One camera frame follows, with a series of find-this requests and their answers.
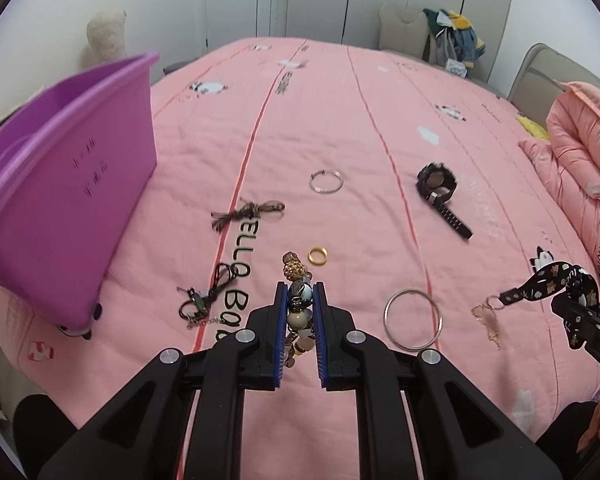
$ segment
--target bed headboard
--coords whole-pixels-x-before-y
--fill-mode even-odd
[[[584,81],[600,88],[600,78],[543,43],[526,53],[509,97],[523,115],[546,127],[549,108],[564,89],[556,83]]]

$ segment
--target pile of clothes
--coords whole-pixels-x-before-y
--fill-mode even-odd
[[[471,22],[452,10],[423,10],[429,19],[429,30],[436,37],[437,64],[445,66],[452,59],[472,68],[484,54],[485,45]]]

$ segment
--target silver screw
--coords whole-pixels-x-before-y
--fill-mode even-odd
[[[347,332],[347,341],[353,344],[360,344],[365,342],[366,335],[364,332],[360,332],[360,330],[352,330],[351,332]]]
[[[240,343],[250,343],[254,339],[256,339],[256,333],[253,330],[249,330],[248,328],[243,328],[242,330],[238,330],[235,333],[235,338]]]
[[[175,348],[167,348],[160,352],[160,361],[166,365],[172,365],[180,358],[180,352]]]
[[[440,362],[440,354],[431,348],[426,349],[421,357],[424,362],[430,365],[436,365]]]

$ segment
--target white wall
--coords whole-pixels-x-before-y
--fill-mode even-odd
[[[86,25],[99,10],[126,10],[128,54],[160,52],[152,81],[168,64],[205,48],[205,0],[11,0],[0,16],[0,117],[42,85],[92,63]]]
[[[591,0],[511,0],[489,85],[507,95],[536,43],[547,44],[600,78],[600,12]]]

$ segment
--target purple storage box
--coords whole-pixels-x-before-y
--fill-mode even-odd
[[[65,79],[0,127],[0,285],[69,331],[89,329],[156,165],[157,60],[144,54]]]

